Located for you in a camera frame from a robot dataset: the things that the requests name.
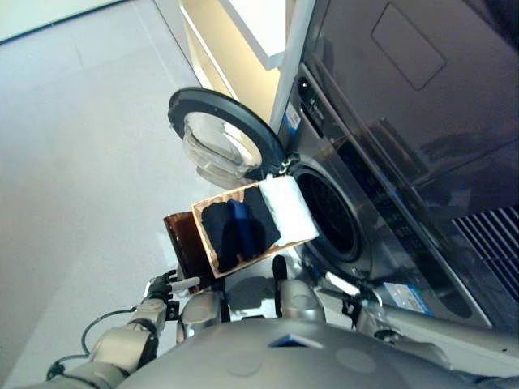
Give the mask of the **robot left hand black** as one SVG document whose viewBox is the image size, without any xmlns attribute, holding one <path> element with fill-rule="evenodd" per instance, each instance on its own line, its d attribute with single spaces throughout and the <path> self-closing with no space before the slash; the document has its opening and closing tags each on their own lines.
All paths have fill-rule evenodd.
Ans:
<svg viewBox="0 0 519 389">
<path fill-rule="evenodd" d="M 200 278 L 198 276 L 178 278 L 178 272 L 171 270 L 155 276 L 147 283 L 144 299 L 159 299 L 168 302 L 173 299 L 174 294 L 194 288 L 199 284 Z"/>
</svg>

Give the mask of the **robot right hand black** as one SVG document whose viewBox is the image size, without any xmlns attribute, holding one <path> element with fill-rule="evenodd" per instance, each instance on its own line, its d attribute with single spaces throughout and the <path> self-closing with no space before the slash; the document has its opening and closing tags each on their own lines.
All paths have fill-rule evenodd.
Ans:
<svg viewBox="0 0 519 389">
<path fill-rule="evenodd" d="M 327 282 L 341 291 L 341 312 L 356 323 L 362 309 L 369 306 L 382 306 L 381 297 L 372 289 L 350 282 L 334 273 L 327 271 L 324 278 Z"/>
</svg>

